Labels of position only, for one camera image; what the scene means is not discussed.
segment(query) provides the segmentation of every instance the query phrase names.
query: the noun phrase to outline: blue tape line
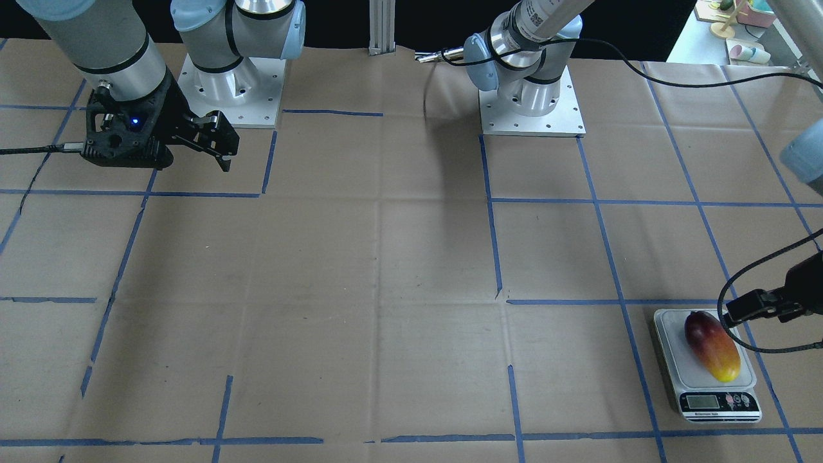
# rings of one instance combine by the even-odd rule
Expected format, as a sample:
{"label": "blue tape line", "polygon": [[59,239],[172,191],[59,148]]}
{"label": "blue tape line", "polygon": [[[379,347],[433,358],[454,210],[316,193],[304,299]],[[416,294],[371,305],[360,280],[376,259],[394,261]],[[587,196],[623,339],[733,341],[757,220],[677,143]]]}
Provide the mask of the blue tape line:
{"label": "blue tape line", "polygon": [[786,433],[782,428],[711,428],[684,429],[679,431],[661,431],[664,437],[703,437],[703,436],[780,436]]}
{"label": "blue tape line", "polygon": [[[68,119],[72,115],[72,107],[77,103],[77,100],[80,98],[80,94],[83,92],[83,87],[86,85],[86,81],[80,83],[80,86],[77,88],[77,93],[74,95],[74,100],[72,100],[72,105],[68,107],[66,115],[63,117],[63,122],[60,124],[60,127],[57,130],[57,133],[52,138],[52,144],[56,144],[60,137],[63,135],[63,130],[66,128],[66,124],[68,124]],[[35,171],[35,175],[31,177],[31,182],[29,183],[28,188],[23,193],[23,198],[20,200],[20,207],[17,208],[17,213],[15,214],[14,218],[12,219],[12,223],[9,225],[8,229],[6,230],[6,234],[3,236],[2,241],[0,241],[0,255],[6,249],[6,245],[8,244],[9,240],[12,237],[12,233],[14,229],[17,227],[17,223],[20,221],[20,217],[23,214],[23,205],[26,203],[26,198],[28,198],[31,189],[35,186],[35,181],[37,180],[37,176],[40,175],[40,172],[43,170],[43,167],[46,164],[46,161],[49,160],[49,156],[51,153],[46,153],[43,157],[43,161],[37,167],[37,171]]]}
{"label": "blue tape line", "polygon": [[[24,189],[0,189],[0,194],[24,194]],[[111,189],[33,189],[29,194],[80,195],[80,196],[144,196],[145,191]],[[150,191],[149,196],[184,196],[191,198],[259,198],[260,193],[210,193],[197,191]]]}
{"label": "blue tape line", "polygon": [[613,433],[531,433],[524,434],[525,441],[574,441],[580,439],[648,439],[652,431],[623,431]]}
{"label": "blue tape line", "polygon": [[0,105],[0,110],[58,110],[67,111],[69,106]]}
{"label": "blue tape line", "polygon": [[[643,67],[643,70],[645,72],[646,71],[645,65],[643,63],[641,63],[641,66]],[[726,79],[728,81],[728,75],[725,74],[725,70],[723,70],[723,73],[726,76]],[[689,188],[691,189],[691,193],[694,196],[695,201],[697,202],[697,208],[700,210],[700,216],[703,219],[703,223],[705,225],[706,232],[709,234],[709,239],[712,242],[712,247],[714,248],[714,253],[717,255],[718,262],[720,263],[720,267],[723,270],[723,275],[725,276],[726,279],[729,279],[730,275],[729,275],[728,268],[726,266],[725,260],[723,259],[723,255],[720,252],[720,248],[718,247],[717,241],[714,239],[714,234],[712,233],[711,226],[709,225],[709,219],[705,215],[703,205],[700,202],[700,197],[698,196],[697,190],[694,187],[694,183],[691,180],[691,176],[689,175],[689,170],[686,167],[686,163],[683,161],[683,156],[680,152],[680,147],[677,145],[677,141],[674,138],[672,128],[668,123],[668,119],[666,118],[665,113],[663,112],[663,107],[660,105],[660,100],[658,99],[657,92],[654,90],[654,86],[652,85],[651,82],[647,82],[647,83],[649,85],[649,90],[651,90],[651,92],[652,92],[652,97],[654,98],[654,103],[658,107],[660,117],[663,119],[663,124],[666,126],[666,131],[669,134],[669,138],[672,141],[672,146],[674,147],[675,154],[677,155],[677,159],[681,163],[681,168],[683,169],[683,174],[686,176],[686,182],[688,183]],[[746,112],[746,109],[745,109],[745,107],[742,106],[742,101],[739,100],[739,95],[734,90],[734,88],[732,89],[732,92],[734,93],[735,97],[738,99],[738,102],[740,102],[741,107],[743,108],[744,112]],[[756,131],[757,129],[756,129],[754,123],[751,122],[751,118],[749,117],[749,114],[747,112],[746,112],[746,117],[749,118],[751,127]],[[765,145],[763,144],[762,138],[760,138],[759,133],[756,132],[756,134],[758,135],[758,139],[760,140],[761,146],[764,148],[764,150],[766,151],[766,155],[768,156],[769,153],[768,153],[768,150],[766,149]],[[770,158],[770,161],[772,162],[772,166],[776,169],[776,166],[774,165],[774,162],[771,160],[771,158]],[[787,194],[789,195],[790,201],[793,202],[791,194],[788,191],[787,191]],[[731,292],[732,292],[732,295],[734,297],[737,297],[737,292],[735,291],[734,287],[731,288]],[[745,325],[745,327],[746,327],[746,330],[749,334],[749,338],[752,342],[752,345],[756,346],[754,337],[751,335],[751,332],[748,331],[748,325]],[[760,364],[760,369],[763,372],[764,379],[766,380],[767,384],[769,385],[769,389],[770,389],[770,393],[772,395],[772,399],[774,400],[774,404],[775,404],[775,406],[778,410],[778,415],[780,415],[781,420],[783,421],[783,431],[785,432],[786,436],[788,437],[789,444],[791,444],[792,449],[794,450],[794,454],[795,454],[795,457],[797,458],[797,462],[802,463],[802,458],[800,456],[800,451],[797,448],[797,443],[794,441],[794,436],[792,435],[791,429],[788,426],[788,421],[785,419],[785,414],[783,413],[782,407],[780,406],[780,401],[778,400],[777,395],[774,393],[774,389],[771,387],[771,381],[768,379],[769,378],[769,373],[766,370],[765,364],[763,363],[763,360],[760,356],[760,353],[755,353],[755,356],[757,358],[758,363]]]}
{"label": "blue tape line", "polygon": [[226,376],[226,390],[223,392],[223,405],[220,408],[220,422],[217,425],[218,440],[223,438],[223,432],[226,430],[226,417],[229,414],[229,401],[231,400],[231,385],[234,381],[234,376]]}
{"label": "blue tape line", "polygon": [[383,113],[361,113],[357,111],[339,110],[283,110],[283,112],[297,115],[357,115],[367,117],[383,117]]}
{"label": "blue tape line", "polygon": [[500,252],[497,248],[497,229],[495,227],[495,209],[491,201],[491,181],[489,180],[489,162],[486,158],[486,140],[482,135],[480,140],[480,155],[483,161],[483,180],[486,182],[486,207],[489,213],[489,230],[491,231],[491,254],[495,260],[495,279],[497,280],[497,293],[495,299],[503,291],[503,274],[500,271]]}
{"label": "blue tape line", "polygon": [[8,241],[12,238],[12,233],[14,229],[17,227],[17,223],[20,221],[21,210],[18,208],[14,212],[14,218],[12,219],[12,223],[8,225],[6,229],[6,234],[3,235],[2,241],[0,241],[0,255],[6,250],[6,245],[8,245]]}
{"label": "blue tape line", "polygon": [[442,436],[396,436],[381,439],[381,443],[413,442],[511,442],[511,434],[445,434]]}
{"label": "blue tape line", "polygon": [[517,383],[514,380],[514,367],[509,365],[509,391],[512,395],[512,411],[514,412],[514,441],[517,442],[517,457],[519,463],[526,462],[526,451],[523,449],[523,429],[520,425],[520,405],[517,400]]}
{"label": "blue tape line", "polygon": [[187,198],[259,198],[260,193],[196,193],[188,191],[151,191],[149,196],[174,196]]}
{"label": "blue tape line", "polygon": [[80,397],[85,399],[86,398],[86,389],[89,387],[89,381],[91,381],[91,371],[92,366],[89,365],[86,367],[86,372],[83,373],[83,382],[80,383]]}
{"label": "blue tape line", "polygon": [[263,187],[260,189],[261,194],[266,194],[268,190],[268,179],[272,174],[272,163],[274,162],[274,147],[277,145],[277,131],[272,132],[272,144],[268,149],[268,161],[266,161],[266,173],[263,174]]}
{"label": "blue tape line", "polygon": [[823,434],[823,428],[792,428],[795,434]]}
{"label": "blue tape line", "polygon": [[143,191],[112,191],[94,189],[33,189],[29,194],[83,195],[83,196],[143,196]]}
{"label": "blue tape line", "polygon": [[[755,336],[751,332],[748,322],[743,324],[743,328],[746,330],[746,335],[749,336],[751,345],[757,347],[757,341],[755,341]],[[788,425],[788,419],[786,418],[786,413],[783,411],[783,406],[780,404],[780,399],[777,396],[777,392],[774,391],[769,370],[766,368],[765,362],[763,362],[763,356],[759,352],[755,352],[755,358],[757,359],[757,364],[760,365],[760,371],[763,372],[763,380],[769,387],[769,394],[771,394],[772,400],[774,401],[774,406],[777,408],[777,415],[780,417],[780,422],[783,424],[783,431],[788,437],[788,443],[792,446],[794,457],[797,459],[797,463],[802,463],[803,457],[800,455],[800,448],[797,446],[797,442],[794,439],[794,433],[791,426]]]}
{"label": "blue tape line", "polygon": [[223,443],[223,432],[226,430],[226,417],[229,415],[231,384],[234,381],[234,376],[226,376],[226,391],[223,392],[223,405],[220,407],[220,421],[217,424],[216,444],[214,446],[214,452],[212,453],[212,463],[218,463],[218,461],[220,461],[220,448]]}
{"label": "blue tape line", "polygon": [[39,304],[53,302],[55,304],[94,304],[96,297],[14,297],[0,296],[0,301],[21,302],[25,304]]}
{"label": "blue tape line", "polygon": [[658,454],[660,455],[661,463],[667,463],[666,449],[663,448],[663,438],[660,436],[660,427],[658,426],[657,415],[654,413],[654,404],[652,403],[652,396],[649,393],[649,384],[646,382],[646,373],[643,369],[643,362],[640,360],[640,352],[637,349],[637,340],[635,339],[635,332],[631,328],[631,318],[629,318],[629,310],[626,308],[625,298],[623,296],[623,287],[620,283],[620,277],[617,274],[617,266],[615,264],[614,255],[611,252],[611,243],[609,236],[606,233],[606,222],[603,220],[602,210],[600,209],[600,202],[597,199],[597,191],[594,188],[594,180],[592,172],[588,167],[588,160],[586,159],[586,150],[583,147],[583,140],[577,138],[577,148],[580,151],[580,160],[583,162],[583,170],[586,173],[586,181],[588,188],[592,194],[594,201],[594,212],[597,215],[597,223],[600,226],[600,234],[603,239],[603,246],[606,249],[606,257],[609,261],[609,268],[611,269],[611,277],[614,279],[615,291],[617,298],[620,301],[621,314],[623,315],[623,323],[625,324],[626,333],[629,336],[629,344],[631,346],[631,353],[635,359],[635,366],[637,367],[637,376],[640,380],[640,387],[643,390],[643,397],[646,401],[646,409],[649,412],[649,422],[652,424],[652,431],[654,434],[654,441],[658,446]]}
{"label": "blue tape line", "polygon": [[[123,259],[120,260],[120,267],[117,271],[117,277],[114,279],[114,285],[111,288],[111,294],[109,295],[109,303],[106,304],[105,312],[103,313],[103,319],[100,321],[100,328],[97,330],[97,337],[95,338],[95,345],[91,349],[91,364],[97,360],[97,354],[100,353],[100,346],[103,343],[103,333],[105,332],[105,327],[109,323],[109,315],[111,314],[111,308],[114,305],[114,300],[117,297],[117,290],[120,287],[120,280],[123,279],[123,273],[126,271],[126,264],[128,264],[128,258],[132,254],[132,248],[134,247],[134,240],[137,238],[137,230],[140,229],[140,224],[143,220],[143,214],[146,211],[146,203],[149,199],[149,193],[151,189],[154,187],[155,179],[157,178],[157,170],[151,172],[151,178],[149,179],[149,184],[146,186],[146,193],[143,195],[142,203],[140,204],[140,211],[137,213],[137,217],[134,219],[134,225],[132,226],[132,234],[128,238],[128,243],[126,245],[126,250],[123,253]],[[81,386],[80,392],[83,396],[86,395],[86,388],[89,384],[89,379],[84,380]]]}
{"label": "blue tape line", "polygon": [[[726,72],[726,68],[721,67],[720,70],[723,72],[723,76],[726,78],[726,81],[729,82],[731,79]],[[794,196],[792,195],[791,190],[788,189],[788,185],[786,184],[786,180],[783,178],[783,175],[780,174],[780,169],[777,167],[777,163],[774,162],[774,158],[769,151],[769,148],[766,147],[765,141],[763,141],[763,137],[760,135],[760,130],[757,128],[755,121],[751,118],[749,114],[749,110],[746,108],[746,105],[743,103],[743,99],[740,97],[740,94],[737,93],[737,88],[734,85],[729,86],[732,89],[732,93],[734,97],[737,99],[737,103],[740,105],[740,108],[743,110],[743,114],[746,115],[746,120],[749,121],[749,125],[751,129],[754,130],[755,136],[757,137],[757,141],[760,142],[760,147],[763,148],[763,153],[766,155],[766,159],[769,160],[769,164],[772,166],[772,170],[777,175],[778,180],[780,180],[780,185],[783,186],[783,191],[786,192],[786,196],[788,197],[788,201],[794,206],[794,212],[797,213],[797,216],[800,218],[800,222],[803,224],[803,227],[806,228],[806,232],[811,235],[813,233],[812,229],[809,227],[808,222],[806,222],[806,218],[803,217],[803,213],[800,211],[800,208],[797,207],[797,201],[794,200]],[[817,244],[817,240],[814,241],[815,247],[817,250],[821,250],[819,244]]]}
{"label": "blue tape line", "polygon": [[[624,299],[627,306],[704,306],[717,305],[716,299]],[[509,299],[513,306],[616,306],[620,299]]]}

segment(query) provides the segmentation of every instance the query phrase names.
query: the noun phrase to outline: metal pole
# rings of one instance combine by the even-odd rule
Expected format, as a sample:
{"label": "metal pole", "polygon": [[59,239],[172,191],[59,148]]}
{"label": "metal pole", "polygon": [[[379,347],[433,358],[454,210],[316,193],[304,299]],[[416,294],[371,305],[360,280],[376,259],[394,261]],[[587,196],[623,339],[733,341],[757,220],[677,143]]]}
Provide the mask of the metal pole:
{"label": "metal pole", "polygon": [[823,77],[823,0],[769,2],[818,77]]}
{"label": "metal pole", "polygon": [[394,53],[394,2],[370,0],[370,55]]}

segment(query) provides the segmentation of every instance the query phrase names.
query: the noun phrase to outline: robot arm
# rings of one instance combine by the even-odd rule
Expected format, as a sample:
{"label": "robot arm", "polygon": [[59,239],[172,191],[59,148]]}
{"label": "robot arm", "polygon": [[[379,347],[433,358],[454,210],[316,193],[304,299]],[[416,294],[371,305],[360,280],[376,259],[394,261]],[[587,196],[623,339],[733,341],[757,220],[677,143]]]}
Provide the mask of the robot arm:
{"label": "robot arm", "polygon": [[162,169],[167,145],[206,152],[228,171],[239,136],[197,117],[129,0],[18,0],[93,88],[81,156],[99,166]]}

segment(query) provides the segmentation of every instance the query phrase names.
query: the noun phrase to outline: grid line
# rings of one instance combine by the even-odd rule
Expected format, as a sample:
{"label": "grid line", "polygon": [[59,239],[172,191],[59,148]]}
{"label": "grid line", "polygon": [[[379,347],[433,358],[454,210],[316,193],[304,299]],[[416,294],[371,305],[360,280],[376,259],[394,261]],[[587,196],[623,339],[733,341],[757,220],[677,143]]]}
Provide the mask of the grid line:
{"label": "grid line", "polygon": [[268,149],[268,160],[266,161],[266,172],[263,174],[263,187],[260,189],[260,194],[266,194],[268,190],[269,177],[272,174],[272,163],[274,162],[274,147],[277,145],[277,131],[272,132],[272,143]]}
{"label": "grid line", "polygon": [[[74,109],[75,105],[77,104],[77,101],[80,100],[80,95],[82,95],[83,88],[85,86],[86,86],[86,81],[85,80],[80,82],[80,86],[77,88],[77,92],[74,94],[74,99],[72,100],[72,103],[70,104],[70,106],[68,106],[68,108],[66,109],[66,114],[63,116],[63,121],[60,123],[60,126],[57,129],[57,133],[54,135],[54,138],[52,138],[52,144],[53,145],[57,144],[58,140],[63,135],[63,130],[66,129],[66,124],[68,124],[68,120],[72,116],[73,109]],[[19,192],[17,193],[17,194],[22,193],[23,198],[20,200],[20,206],[17,208],[17,211],[14,215],[14,218],[12,219],[12,222],[9,224],[8,228],[6,229],[6,233],[5,233],[5,235],[3,235],[2,241],[0,241],[0,255],[2,255],[3,252],[6,250],[6,246],[8,245],[8,242],[12,238],[12,233],[14,233],[14,230],[17,228],[17,223],[20,221],[20,218],[23,215],[23,206],[26,204],[26,198],[28,198],[29,194],[31,193],[31,190],[34,188],[35,182],[37,181],[37,176],[43,170],[43,167],[45,166],[46,161],[49,160],[49,156],[51,156],[51,153],[47,152],[46,155],[43,157],[43,161],[40,163],[40,166],[37,168],[37,171],[35,172],[34,176],[31,177],[31,182],[29,182],[28,188],[26,188],[25,190],[19,190]]]}
{"label": "grid line", "polygon": [[[795,434],[815,436],[823,434],[823,428],[792,428]],[[662,430],[663,437],[706,437],[706,436],[780,436],[783,428],[694,428]],[[654,437],[651,431],[618,431],[592,433],[525,433],[524,441],[574,441],[645,439]],[[444,434],[439,436],[401,435],[381,439],[381,443],[416,442],[513,442],[512,434]],[[222,446],[245,445],[312,445],[322,444],[319,437],[227,437],[218,441],[212,437],[185,437],[173,441],[110,441],[106,439],[0,439],[2,447],[136,447],[136,446]]]}
{"label": "grid line", "polygon": [[[26,189],[0,189],[0,194],[24,194]],[[89,196],[143,196],[143,191],[113,189],[32,189],[29,194],[89,195]],[[207,192],[207,191],[152,191],[150,196],[186,196],[200,198],[259,198],[265,193]],[[648,205],[648,206],[696,206],[695,201],[665,201],[654,199],[599,199],[600,204]],[[579,198],[491,198],[492,203],[559,203],[594,204],[591,199]],[[747,203],[700,201],[704,208],[823,208],[823,203]]]}
{"label": "grid line", "polygon": [[[640,65],[643,68],[643,71],[647,72],[645,64],[641,63]],[[646,83],[649,85],[649,90],[652,92],[652,97],[654,99],[654,104],[658,108],[658,112],[660,113],[660,117],[663,120],[663,125],[666,127],[666,131],[668,132],[669,139],[672,142],[672,147],[674,148],[675,154],[677,155],[677,160],[681,164],[681,168],[683,170],[683,175],[686,177],[686,182],[688,183],[689,189],[691,190],[691,193],[694,196],[695,202],[697,203],[696,205],[697,205],[698,210],[700,211],[700,217],[703,220],[703,224],[706,228],[706,233],[708,233],[708,235],[709,235],[709,239],[711,240],[712,247],[714,248],[714,253],[717,256],[717,259],[718,259],[718,262],[720,263],[721,269],[723,270],[723,275],[728,280],[728,279],[730,279],[730,274],[728,272],[728,267],[726,266],[726,262],[723,259],[723,254],[720,252],[720,248],[718,246],[717,240],[714,237],[714,233],[712,232],[712,228],[709,225],[709,219],[706,217],[706,214],[705,214],[705,211],[704,211],[704,208],[703,208],[703,204],[700,202],[700,197],[697,194],[697,190],[695,188],[694,182],[692,181],[691,175],[689,174],[689,170],[686,167],[686,162],[683,160],[683,156],[682,156],[682,153],[680,151],[680,147],[677,144],[677,140],[674,137],[672,127],[669,124],[668,118],[666,117],[666,113],[665,113],[665,111],[663,110],[663,107],[660,104],[658,94],[654,90],[654,85],[650,81],[647,81]],[[734,297],[737,297],[737,292],[735,291],[734,287],[731,288],[731,292],[732,292],[732,295]],[[751,340],[752,344],[756,345],[755,339],[754,339],[751,331],[749,330],[748,324],[745,323],[744,327],[746,328],[746,333],[749,335],[749,339]],[[766,365],[763,363],[763,359],[762,359],[760,353],[755,352],[755,357],[757,359],[758,364],[760,365],[760,370],[763,373],[763,378],[766,382],[766,385],[769,388],[770,394],[772,396],[772,400],[774,401],[774,405],[775,405],[775,407],[777,409],[777,412],[778,412],[778,416],[780,417],[780,421],[783,424],[783,430],[784,430],[784,433],[786,434],[786,437],[788,438],[789,445],[792,447],[795,458],[797,459],[797,463],[802,463],[803,459],[800,455],[800,449],[797,447],[797,443],[795,442],[794,436],[792,434],[792,430],[789,427],[788,420],[786,419],[786,415],[783,411],[783,407],[780,405],[780,400],[778,399],[778,396],[777,396],[776,392],[774,391],[774,387],[772,386],[772,382],[771,382],[771,379],[770,379],[770,376],[769,376],[769,372],[766,369]]]}
{"label": "grid line", "polygon": [[71,106],[51,106],[51,105],[0,105],[0,110],[61,110],[68,111]]}
{"label": "grid line", "polygon": [[497,247],[497,229],[495,228],[495,209],[492,204],[491,197],[491,179],[489,178],[489,162],[486,157],[486,140],[481,134],[480,137],[480,155],[483,162],[483,181],[486,184],[486,207],[489,213],[489,230],[491,231],[491,254],[495,260],[495,279],[497,281],[497,293],[495,299],[503,291],[503,275],[500,272],[500,252]]}
{"label": "grid line", "polygon": [[517,397],[517,382],[514,379],[514,366],[508,365],[509,392],[512,396],[512,415],[514,416],[514,441],[517,445],[519,463],[526,463],[526,451],[523,448],[523,425],[520,423],[520,404]]}
{"label": "grid line", "polygon": [[89,381],[91,381],[91,373],[93,371],[93,367],[95,362],[97,361],[97,355],[100,353],[100,347],[103,344],[103,334],[105,332],[105,327],[109,322],[109,315],[111,314],[111,309],[114,306],[114,300],[117,297],[117,290],[120,286],[120,280],[123,279],[123,274],[126,271],[126,265],[128,264],[128,258],[132,253],[132,248],[134,246],[134,241],[137,238],[137,231],[140,229],[140,224],[143,220],[143,214],[146,211],[146,204],[149,200],[149,192],[154,187],[155,179],[157,178],[157,170],[152,171],[151,178],[149,179],[149,183],[146,186],[146,194],[143,195],[143,200],[140,204],[140,211],[137,212],[137,217],[134,219],[134,225],[132,226],[132,234],[128,238],[128,243],[126,245],[126,250],[123,253],[123,258],[120,260],[120,267],[118,268],[117,276],[114,278],[114,284],[111,288],[111,294],[109,295],[109,302],[106,304],[105,312],[103,313],[103,318],[100,320],[100,328],[97,330],[97,336],[95,338],[94,347],[91,349],[91,356],[90,356],[90,363],[86,368],[86,374],[83,376],[83,382],[80,386],[80,393],[82,397],[86,397],[86,389],[89,386]]}
{"label": "grid line", "polygon": [[223,392],[223,405],[220,408],[220,421],[217,424],[216,444],[214,452],[212,453],[212,463],[220,461],[220,447],[223,440],[223,432],[226,430],[226,417],[229,414],[229,401],[231,400],[231,385],[235,377],[232,375],[226,376],[226,390]]}
{"label": "grid line", "polygon": [[652,396],[649,393],[649,384],[646,382],[646,374],[643,369],[643,362],[640,359],[640,352],[637,348],[637,340],[635,339],[635,332],[631,328],[631,318],[629,317],[629,310],[625,304],[623,297],[623,288],[620,283],[620,276],[617,274],[617,266],[615,265],[614,255],[611,252],[611,244],[609,242],[608,233],[606,231],[606,223],[603,221],[603,214],[600,209],[600,203],[597,200],[597,191],[594,188],[594,179],[592,172],[588,168],[588,161],[586,159],[586,150],[583,147],[583,141],[577,137],[577,148],[580,151],[580,161],[583,163],[583,170],[586,173],[586,181],[588,189],[592,194],[592,201],[594,202],[594,212],[597,215],[597,223],[600,226],[600,234],[603,239],[603,246],[606,250],[606,257],[609,261],[609,269],[611,276],[614,279],[615,291],[617,291],[618,302],[620,303],[621,314],[623,315],[623,323],[625,324],[626,333],[629,336],[629,344],[631,346],[631,353],[635,360],[637,368],[637,375],[640,380],[640,387],[643,389],[643,397],[646,401],[646,409],[649,412],[649,422],[652,425],[654,441],[658,446],[658,454],[660,455],[661,463],[666,463],[666,449],[663,446],[663,437],[660,434],[660,427],[658,426],[657,415],[654,413],[654,403],[652,403]]}
{"label": "grid line", "polygon": [[[730,82],[731,79],[729,78],[728,73],[726,72],[726,68],[721,67],[720,70],[723,72],[723,76],[726,78],[726,82]],[[737,88],[734,85],[730,85],[729,87],[732,89],[732,94],[734,94],[735,99],[737,99],[737,103],[740,105],[740,108],[743,110],[743,114],[746,115],[746,120],[749,121],[749,125],[751,126],[751,129],[754,131],[755,136],[757,137],[757,141],[760,143],[760,147],[763,148],[763,153],[766,155],[766,159],[769,160],[769,164],[771,165],[772,169],[774,170],[774,174],[777,175],[777,178],[780,181],[780,185],[783,187],[783,191],[786,192],[786,196],[788,197],[788,201],[792,204],[792,206],[794,206],[794,211],[795,211],[795,213],[797,213],[797,216],[800,218],[800,222],[803,224],[803,227],[806,228],[806,232],[808,232],[808,234],[811,235],[812,230],[809,227],[809,224],[806,221],[806,218],[803,217],[803,213],[800,212],[800,208],[797,207],[797,202],[794,200],[794,196],[792,195],[792,192],[788,189],[788,185],[786,184],[786,180],[783,178],[783,175],[780,174],[780,169],[778,169],[777,163],[774,162],[774,158],[772,157],[771,152],[769,151],[769,148],[766,146],[766,143],[763,140],[763,137],[760,135],[760,130],[757,128],[757,124],[755,124],[755,121],[751,118],[751,114],[749,114],[749,110],[748,110],[748,108],[746,108],[746,105],[743,103],[743,99],[740,97],[740,94],[737,93]],[[821,250],[821,247],[817,243],[817,240],[814,240],[814,243],[815,243],[815,247],[817,248],[817,250]]]}
{"label": "grid line", "polygon": [[33,297],[33,296],[0,296],[0,301],[20,302],[24,304],[39,304],[53,302],[55,304],[94,304],[96,297]]}

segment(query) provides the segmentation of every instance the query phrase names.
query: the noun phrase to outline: black cable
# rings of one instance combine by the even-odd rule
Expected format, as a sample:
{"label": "black cable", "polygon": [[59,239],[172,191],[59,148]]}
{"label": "black cable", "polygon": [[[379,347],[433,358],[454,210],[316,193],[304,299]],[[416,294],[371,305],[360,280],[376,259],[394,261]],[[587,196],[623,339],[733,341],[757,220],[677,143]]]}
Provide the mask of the black cable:
{"label": "black cable", "polygon": [[720,319],[720,325],[723,326],[723,330],[726,331],[726,334],[728,334],[728,336],[730,338],[732,338],[734,340],[734,342],[740,344],[744,348],[747,348],[749,350],[753,350],[755,352],[760,352],[760,353],[790,353],[790,352],[800,352],[802,350],[809,350],[809,349],[813,349],[813,348],[823,348],[823,341],[817,342],[817,343],[803,344],[803,345],[790,347],[790,348],[759,348],[759,347],[755,347],[753,345],[747,344],[746,342],[742,341],[740,338],[735,336],[734,333],[732,333],[732,331],[728,328],[728,324],[726,323],[726,320],[723,318],[723,301],[726,298],[726,292],[728,292],[728,289],[732,287],[735,280],[740,278],[741,275],[748,272],[749,270],[757,267],[758,265],[763,264],[764,262],[767,262],[769,260],[772,260],[772,259],[774,259],[775,257],[777,257],[779,255],[783,255],[783,254],[789,252],[790,250],[796,249],[796,248],[806,244],[807,242],[814,240],[815,238],[817,238],[820,235],[823,235],[823,228],[821,228],[818,231],[815,231],[814,233],[812,233],[811,235],[803,238],[800,241],[796,241],[796,242],[792,243],[791,245],[784,247],[781,250],[777,250],[777,251],[767,255],[766,257],[760,259],[760,260],[757,260],[755,262],[752,262],[751,264],[748,264],[746,267],[743,267],[739,272],[734,274],[726,282],[726,284],[723,285],[723,289],[720,291],[720,297],[718,298],[718,318]]}
{"label": "black cable", "polygon": [[32,148],[3,148],[0,149],[0,156],[4,154],[34,154],[38,152],[60,152],[63,149],[63,145],[47,145],[44,147],[32,147]]}
{"label": "black cable", "polygon": [[[656,82],[656,83],[659,83],[661,85],[665,85],[665,86],[669,86],[669,87],[679,87],[679,88],[725,87],[725,86],[735,85],[735,84],[739,84],[739,83],[751,82],[751,81],[756,81],[756,80],[759,80],[759,79],[765,79],[767,77],[791,77],[791,78],[800,79],[802,81],[809,82],[812,85],[815,85],[815,86],[819,87],[821,90],[823,90],[823,82],[818,82],[815,79],[812,79],[811,77],[802,76],[800,74],[795,74],[794,72],[771,72],[771,73],[768,73],[768,74],[760,74],[760,75],[757,75],[757,76],[746,77],[746,78],[743,78],[743,79],[737,79],[736,81],[715,82],[715,83],[708,83],[708,84],[689,84],[689,83],[669,82],[669,81],[664,81],[662,79],[658,79],[656,77],[649,76],[647,73],[645,73],[645,72],[641,71],[640,69],[636,68],[634,66],[634,64],[632,64],[629,61],[629,59],[623,54],[623,52],[620,51],[620,49],[618,49],[615,45],[611,44],[610,42],[606,42],[605,40],[585,39],[585,38],[559,39],[559,40],[546,40],[545,42],[539,43],[539,45],[543,46],[543,45],[551,45],[551,44],[568,44],[568,43],[575,43],[575,42],[588,42],[590,44],[604,45],[604,46],[610,48],[611,50],[613,50],[617,54],[617,56],[620,57],[621,61],[623,61],[623,63],[625,63],[625,65],[628,66],[636,74],[640,75],[644,79],[649,80],[651,82]],[[466,66],[475,66],[477,64],[483,64],[483,63],[489,63],[491,61],[496,61],[500,58],[504,58],[504,57],[509,56],[511,54],[520,53],[522,51],[523,51],[523,49],[514,49],[514,50],[508,51],[508,52],[503,53],[503,54],[497,54],[496,56],[493,56],[491,58],[481,59],[480,61],[472,61],[472,62],[469,62],[469,63],[457,63],[456,60],[449,59],[445,54],[446,49],[440,50],[440,57],[446,63],[451,64],[452,66],[457,66],[457,67],[463,68],[463,67],[466,67]]]}

